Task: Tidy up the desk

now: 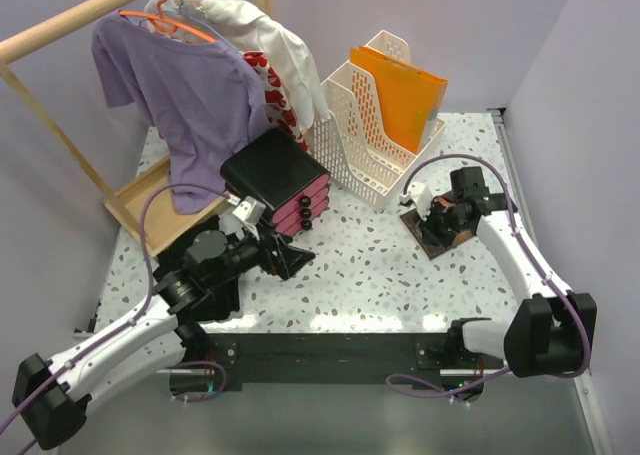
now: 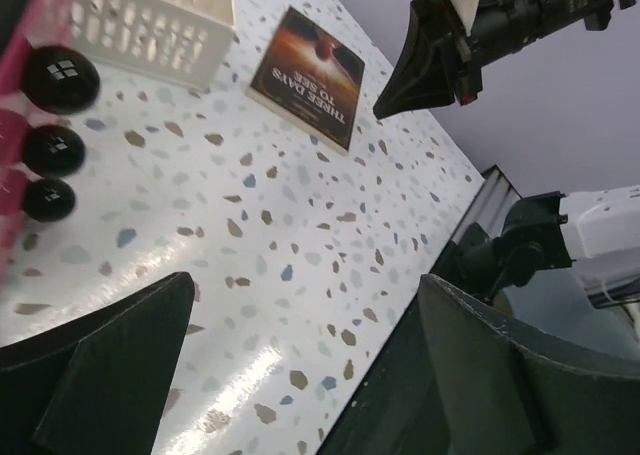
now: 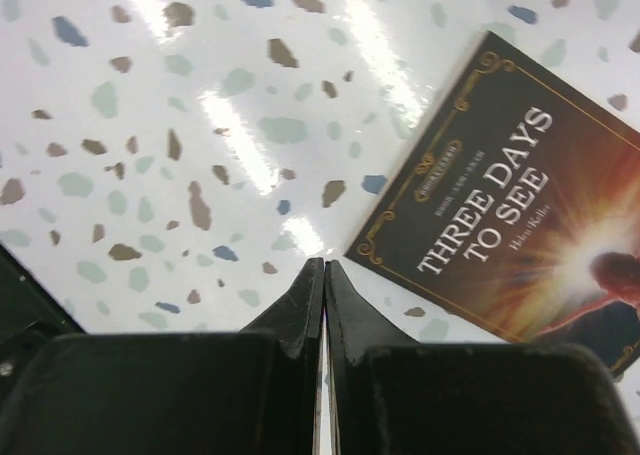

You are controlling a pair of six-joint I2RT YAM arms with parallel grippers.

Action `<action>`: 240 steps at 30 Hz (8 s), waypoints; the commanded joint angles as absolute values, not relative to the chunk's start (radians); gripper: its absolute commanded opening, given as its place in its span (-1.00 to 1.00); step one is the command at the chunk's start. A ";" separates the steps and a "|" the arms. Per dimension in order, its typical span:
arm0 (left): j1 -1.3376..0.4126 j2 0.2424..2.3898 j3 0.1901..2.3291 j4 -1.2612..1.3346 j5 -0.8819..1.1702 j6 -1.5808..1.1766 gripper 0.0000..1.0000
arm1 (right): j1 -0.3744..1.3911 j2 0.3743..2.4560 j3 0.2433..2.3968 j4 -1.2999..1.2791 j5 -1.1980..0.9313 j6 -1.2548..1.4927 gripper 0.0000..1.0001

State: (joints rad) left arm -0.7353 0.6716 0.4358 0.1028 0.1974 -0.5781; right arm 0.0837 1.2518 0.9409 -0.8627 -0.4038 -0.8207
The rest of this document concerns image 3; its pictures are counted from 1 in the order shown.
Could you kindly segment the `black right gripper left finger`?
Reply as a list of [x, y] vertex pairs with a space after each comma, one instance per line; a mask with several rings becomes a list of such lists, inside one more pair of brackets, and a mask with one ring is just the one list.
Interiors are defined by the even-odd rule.
[[5, 454], [315, 454], [324, 263], [237, 332], [66, 334], [1, 374]]

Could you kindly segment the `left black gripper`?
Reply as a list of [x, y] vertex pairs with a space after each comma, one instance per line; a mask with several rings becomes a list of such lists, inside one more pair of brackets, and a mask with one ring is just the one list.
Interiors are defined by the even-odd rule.
[[17, 375], [37, 350], [82, 327], [1, 246], [1, 374]]

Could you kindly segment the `dark hardcover book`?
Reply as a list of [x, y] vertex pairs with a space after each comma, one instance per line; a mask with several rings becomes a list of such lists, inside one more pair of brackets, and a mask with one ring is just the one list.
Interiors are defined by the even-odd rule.
[[345, 255], [620, 375], [639, 356], [639, 134], [486, 32]]

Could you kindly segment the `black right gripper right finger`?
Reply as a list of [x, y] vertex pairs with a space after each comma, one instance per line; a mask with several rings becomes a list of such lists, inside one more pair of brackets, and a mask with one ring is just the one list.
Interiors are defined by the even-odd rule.
[[608, 370], [575, 345], [422, 344], [324, 273], [338, 454], [635, 454]]

